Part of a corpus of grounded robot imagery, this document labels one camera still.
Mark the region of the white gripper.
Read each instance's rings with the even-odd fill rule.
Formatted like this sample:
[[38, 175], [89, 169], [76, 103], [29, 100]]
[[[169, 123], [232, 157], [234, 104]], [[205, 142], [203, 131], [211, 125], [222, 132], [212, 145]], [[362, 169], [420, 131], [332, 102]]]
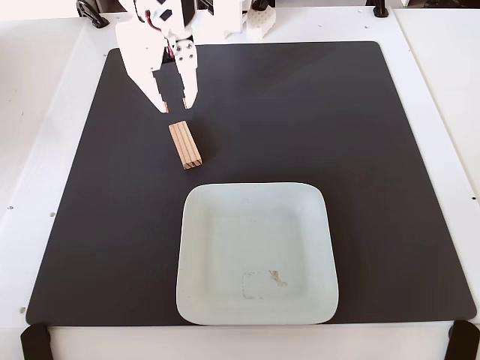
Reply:
[[160, 68], [164, 53], [175, 56], [175, 64], [184, 87], [184, 107], [191, 108], [197, 98], [197, 48], [186, 40], [192, 34], [192, 1], [121, 1], [130, 19], [115, 27], [118, 47], [130, 78], [161, 112], [168, 105], [158, 91], [152, 71]]

